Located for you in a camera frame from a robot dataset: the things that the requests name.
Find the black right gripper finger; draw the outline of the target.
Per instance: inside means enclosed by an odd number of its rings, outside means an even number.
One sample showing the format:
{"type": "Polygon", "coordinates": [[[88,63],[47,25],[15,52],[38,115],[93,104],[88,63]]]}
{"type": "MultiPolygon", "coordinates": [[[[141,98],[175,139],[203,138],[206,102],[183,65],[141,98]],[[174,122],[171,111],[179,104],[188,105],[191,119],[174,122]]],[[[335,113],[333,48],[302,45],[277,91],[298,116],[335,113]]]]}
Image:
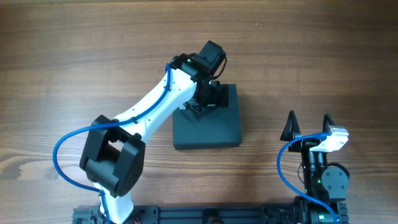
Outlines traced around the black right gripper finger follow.
{"type": "Polygon", "coordinates": [[[335,126],[335,122],[331,118],[331,116],[327,113],[323,117],[323,133],[329,133],[330,130],[335,126]]]}
{"type": "Polygon", "coordinates": [[[301,136],[301,131],[294,110],[289,112],[285,128],[280,136],[281,141],[292,141],[301,136]]]}

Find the black box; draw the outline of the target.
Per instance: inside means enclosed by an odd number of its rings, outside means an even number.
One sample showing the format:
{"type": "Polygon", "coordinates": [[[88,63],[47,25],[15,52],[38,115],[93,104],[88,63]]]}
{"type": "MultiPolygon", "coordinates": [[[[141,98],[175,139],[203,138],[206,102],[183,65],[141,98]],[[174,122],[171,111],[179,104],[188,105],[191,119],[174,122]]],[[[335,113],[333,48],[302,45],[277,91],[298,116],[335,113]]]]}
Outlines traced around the black box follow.
{"type": "Polygon", "coordinates": [[[177,108],[173,114],[176,150],[238,147],[242,142],[238,92],[235,84],[223,84],[228,106],[203,108],[201,113],[177,108]]]}

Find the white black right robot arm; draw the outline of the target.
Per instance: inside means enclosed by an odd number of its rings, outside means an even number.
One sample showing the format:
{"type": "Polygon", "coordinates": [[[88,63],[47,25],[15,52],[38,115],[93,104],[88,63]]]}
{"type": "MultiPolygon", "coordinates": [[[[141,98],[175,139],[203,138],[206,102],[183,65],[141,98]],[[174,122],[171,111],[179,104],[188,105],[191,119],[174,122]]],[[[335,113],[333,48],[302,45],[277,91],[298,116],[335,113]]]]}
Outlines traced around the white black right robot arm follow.
{"type": "Polygon", "coordinates": [[[302,135],[295,112],[289,112],[280,136],[287,144],[277,156],[277,172],[283,183],[297,196],[286,211],[280,211],[282,223],[348,223],[348,212],[343,201],[349,188],[350,173],[337,163],[328,162],[327,155],[339,151],[348,142],[349,133],[337,126],[328,114],[323,118],[320,133],[302,135]],[[294,187],[281,168],[285,151],[301,154],[304,191],[294,187]]]}

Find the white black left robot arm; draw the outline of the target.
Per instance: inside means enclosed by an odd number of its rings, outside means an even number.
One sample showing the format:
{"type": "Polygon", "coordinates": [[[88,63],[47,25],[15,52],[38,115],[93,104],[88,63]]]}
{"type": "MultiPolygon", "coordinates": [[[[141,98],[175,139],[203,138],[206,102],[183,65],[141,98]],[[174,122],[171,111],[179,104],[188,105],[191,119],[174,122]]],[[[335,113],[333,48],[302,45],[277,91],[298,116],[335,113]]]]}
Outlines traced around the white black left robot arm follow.
{"type": "Polygon", "coordinates": [[[146,143],[159,126],[176,109],[201,113],[220,104],[217,78],[226,62],[222,47],[209,40],[197,54],[175,56],[164,79],[129,110],[92,122],[80,168],[100,190],[108,223],[123,223],[133,211],[131,189],[142,174],[146,143]]]}

